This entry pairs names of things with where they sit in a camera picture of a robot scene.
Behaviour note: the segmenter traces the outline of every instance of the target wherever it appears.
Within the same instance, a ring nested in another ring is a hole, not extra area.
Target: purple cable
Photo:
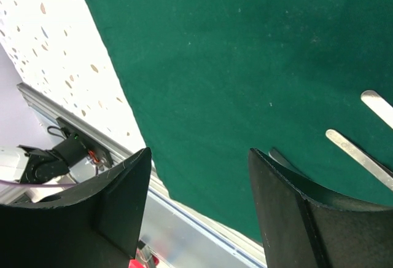
[[[0,180],[0,185],[22,187],[22,188],[59,188],[59,187],[70,188],[70,187],[74,187],[77,184],[19,184],[16,182]]]

